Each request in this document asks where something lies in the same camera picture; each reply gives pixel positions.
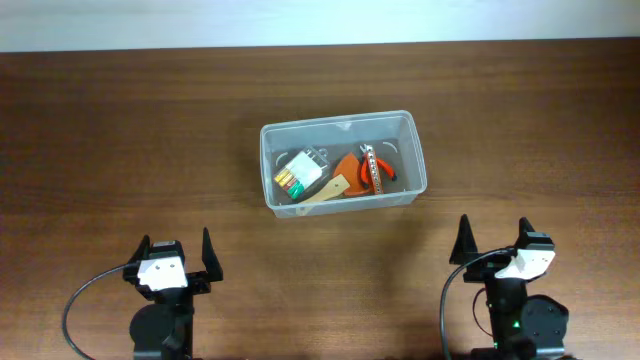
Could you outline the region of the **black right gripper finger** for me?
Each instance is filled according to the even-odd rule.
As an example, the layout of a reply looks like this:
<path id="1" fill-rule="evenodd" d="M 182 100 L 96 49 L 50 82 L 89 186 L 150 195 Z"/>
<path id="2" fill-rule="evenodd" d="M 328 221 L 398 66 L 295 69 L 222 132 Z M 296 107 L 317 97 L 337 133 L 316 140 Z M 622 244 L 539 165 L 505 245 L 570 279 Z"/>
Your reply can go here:
<path id="1" fill-rule="evenodd" d="M 449 263 L 452 265 L 463 265 L 479 256 L 476 241 L 472 232 L 469 218 L 463 214 L 458 225 L 458 232 L 454 247 L 451 251 Z"/>
<path id="2" fill-rule="evenodd" d="M 519 219 L 519 234 L 515 242 L 515 248 L 527 248 L 531 243 L 530 232 L 534 232 L 534 228 L 526 217 Z"/>

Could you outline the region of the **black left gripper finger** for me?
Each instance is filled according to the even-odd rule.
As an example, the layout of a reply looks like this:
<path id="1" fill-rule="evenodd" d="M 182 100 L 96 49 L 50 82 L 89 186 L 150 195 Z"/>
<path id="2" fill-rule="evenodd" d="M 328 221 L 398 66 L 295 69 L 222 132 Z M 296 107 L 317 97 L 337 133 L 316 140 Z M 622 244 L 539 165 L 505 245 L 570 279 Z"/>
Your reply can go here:
<path id="1" fill-rule="evenodd" d="M 219 282 L 224 279 L 223 269 L 213 249 L 210 233 L 203 229 L 201 260 L 204 265 L 204 277 L 208 282 Z"/>
<path id="2" fill-rule="evenodd" d="M 129 259 L 129 264 L 134 264 L 144 260 L 148 256 L 148 251 L 150 248 L 150 237 L 148 235 L 144 235 L 137 249 L 134 251 L 133 255 Z"/>

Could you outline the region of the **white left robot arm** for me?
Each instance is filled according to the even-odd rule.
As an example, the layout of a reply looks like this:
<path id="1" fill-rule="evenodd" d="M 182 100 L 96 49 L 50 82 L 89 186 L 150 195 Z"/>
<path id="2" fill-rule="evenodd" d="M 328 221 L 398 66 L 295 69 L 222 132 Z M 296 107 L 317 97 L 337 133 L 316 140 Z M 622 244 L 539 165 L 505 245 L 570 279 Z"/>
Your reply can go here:
<path id="1" fill-rule="evenodd" d="M 193 298 L 210 293 L 211 284 L 223 280 L 207 229 L 203 230 L 201 260 L 203 270 L 187 272 L 179 241 L 153 243 L 149 236 L 143 237 L 123 270 L 123 280 L 149 302 L 129 326 L 135 359 L 193 357 Z"/>

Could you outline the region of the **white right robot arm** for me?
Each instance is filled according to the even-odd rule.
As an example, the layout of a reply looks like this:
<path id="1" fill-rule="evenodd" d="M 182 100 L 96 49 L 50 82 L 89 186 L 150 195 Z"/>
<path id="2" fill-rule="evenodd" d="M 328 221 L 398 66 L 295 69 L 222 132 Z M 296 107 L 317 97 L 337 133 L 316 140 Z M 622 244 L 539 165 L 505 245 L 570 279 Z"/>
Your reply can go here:
<path id="1" fill-rule="evenodd" d="M 453 357 L 446 334 L 446 299 L 458 275 L 479 283 L 486 295 L 492 345 L 474 348 L 464 359 L 561 359 L 565 356 L 569 310 L 546 295 L 530 295 L 527 285 L 547 274 L 556 256 L 551 236 L 525 217 L 511 246 L 481 253 L 467 215 L 462 215 L 449 263 L 456 269 L 444 283 L 439 304 L 439 333 L 446 359 Z"/>

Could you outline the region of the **red handled pliers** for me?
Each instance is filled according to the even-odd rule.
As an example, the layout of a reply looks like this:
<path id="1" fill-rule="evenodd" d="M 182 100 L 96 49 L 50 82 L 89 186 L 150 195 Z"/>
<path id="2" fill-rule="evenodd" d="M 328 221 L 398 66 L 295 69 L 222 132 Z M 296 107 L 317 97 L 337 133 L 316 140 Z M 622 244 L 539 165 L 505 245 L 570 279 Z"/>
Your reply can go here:
<path id="1" fill-rule="evenodd" d="M 359 180 L 361 181 L 363 186 L 366 189 L 369 189 L 369 190 L 373 191 L 372 187 L 370 185 L 368 185 L 368 182 L 370 181 L 370 179 L 368 178 L 368 171 L 362 168 L 363 160 L 364 160 L 364 158 L 363 158 L 363 150 L 362 150 L 363 145 L 360 146 L 360 150 L 362 152 L 362 160 L 361 160 L 361 163 L 360 163 L 360 169 L 358 170 L 358 176 L 359 176 Z M 379 167 L 380 179 L 381 179 L 381 174 L 382 173 L 386 173 L 387 176 L 390 178 L 390 180 L 392 182 L 396 181 L 397 180 L 397 174 L 396 174 L 394 168 L 389 163 L 385 162 L 384 160 L 382 160 L 378 156 L 377 156 L 377 159 L 378 159 L 378 162 L 379 162 L 378 167 Z"/>

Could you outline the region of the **orange scraper wooden handle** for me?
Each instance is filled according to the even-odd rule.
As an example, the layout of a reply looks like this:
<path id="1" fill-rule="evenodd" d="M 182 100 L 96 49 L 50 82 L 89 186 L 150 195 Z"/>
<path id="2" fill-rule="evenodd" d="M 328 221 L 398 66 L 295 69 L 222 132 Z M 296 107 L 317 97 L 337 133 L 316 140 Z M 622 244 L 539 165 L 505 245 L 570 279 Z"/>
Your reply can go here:
<path id="1" fill-rule="evenodd" d="M 296 216 L 316 216 L 366 209 L 365 196 L 374 195 L 359 180 L 362 155 L 348 153 L 336 165 L 331 178 L 310 198 L 295 208 Z"/>

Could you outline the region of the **clear plastic container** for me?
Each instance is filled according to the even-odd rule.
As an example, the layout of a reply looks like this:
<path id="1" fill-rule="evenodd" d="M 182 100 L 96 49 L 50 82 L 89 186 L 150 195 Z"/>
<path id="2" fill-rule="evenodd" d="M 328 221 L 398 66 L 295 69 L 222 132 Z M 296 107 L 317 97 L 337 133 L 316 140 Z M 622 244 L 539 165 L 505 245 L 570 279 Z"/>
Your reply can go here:
<path id="1" fill-rule="evenodd" d="M 260 165 L 278 218 L 406 205 L 427 188 L 417 128 L 404 110 L 266 125 Z"/>

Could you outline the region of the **orange handled corkscrew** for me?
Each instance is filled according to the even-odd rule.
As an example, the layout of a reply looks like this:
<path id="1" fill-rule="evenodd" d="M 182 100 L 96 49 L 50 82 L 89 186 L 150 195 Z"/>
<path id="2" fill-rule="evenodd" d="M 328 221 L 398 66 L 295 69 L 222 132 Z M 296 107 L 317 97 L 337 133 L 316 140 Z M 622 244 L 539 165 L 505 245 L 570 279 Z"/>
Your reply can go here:
<path id="1" fill-rule="evenodd" d="M 375 150 L 371 145 L 367 144 L 363 145 L 362 150 L 364 158 L 362 168 L 368 171 L 368 178 L 370 179 L 368 185 L 372 187 L 376 195 L 383 194 L 384 191 L 378 167 L 379 162 Z"/>

